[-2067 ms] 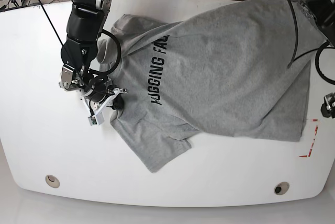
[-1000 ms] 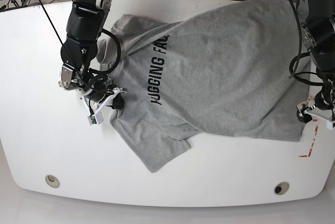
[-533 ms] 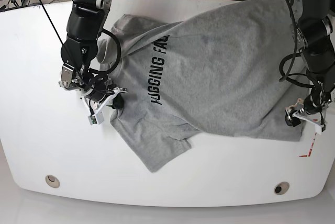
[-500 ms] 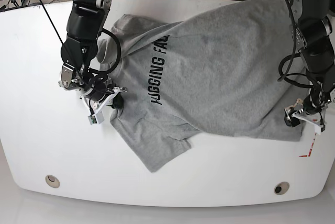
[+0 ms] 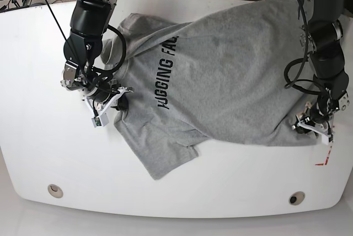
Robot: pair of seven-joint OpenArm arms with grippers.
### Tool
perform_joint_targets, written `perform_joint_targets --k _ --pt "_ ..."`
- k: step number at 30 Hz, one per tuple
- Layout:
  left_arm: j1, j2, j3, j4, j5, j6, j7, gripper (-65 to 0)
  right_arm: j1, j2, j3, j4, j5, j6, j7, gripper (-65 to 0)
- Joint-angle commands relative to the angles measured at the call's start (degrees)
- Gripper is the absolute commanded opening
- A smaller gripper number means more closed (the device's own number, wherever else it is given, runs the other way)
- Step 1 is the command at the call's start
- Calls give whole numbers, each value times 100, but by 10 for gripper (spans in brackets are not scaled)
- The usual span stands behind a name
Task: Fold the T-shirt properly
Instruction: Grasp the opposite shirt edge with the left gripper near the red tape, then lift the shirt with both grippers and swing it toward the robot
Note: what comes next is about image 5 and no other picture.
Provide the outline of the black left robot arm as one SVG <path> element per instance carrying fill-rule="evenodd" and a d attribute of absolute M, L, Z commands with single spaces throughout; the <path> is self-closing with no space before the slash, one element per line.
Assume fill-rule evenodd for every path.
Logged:
<path fill-rule="evenodd" d="M 339 101 L 346 97 L 349 85 L 340 45 L 344 31 L 339 18 L 343 14 L 345 0 L 302 0 L 302 3 L 313 47 L 309 58 L 314 68 L 314 81 L 320 90 L 309 119 L 315 124 L 323 124 L 342 109 Z"/>

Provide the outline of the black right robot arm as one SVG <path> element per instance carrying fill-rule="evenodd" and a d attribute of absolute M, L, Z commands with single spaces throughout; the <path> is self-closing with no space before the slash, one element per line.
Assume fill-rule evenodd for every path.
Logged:
<path fill-rule="evenodd" d="M 95 67 L 95 59 L 103 50 L 103 34 L 114 31 L 109 21 L 117 0 L 77 0 L 70 21 L 70 35 L 63 53 L 66 59 L 62 85 L 70 91 L 81 90 L 95 104 L 102 104 L 118 93 L 112 84 L 119 69 Z"/>

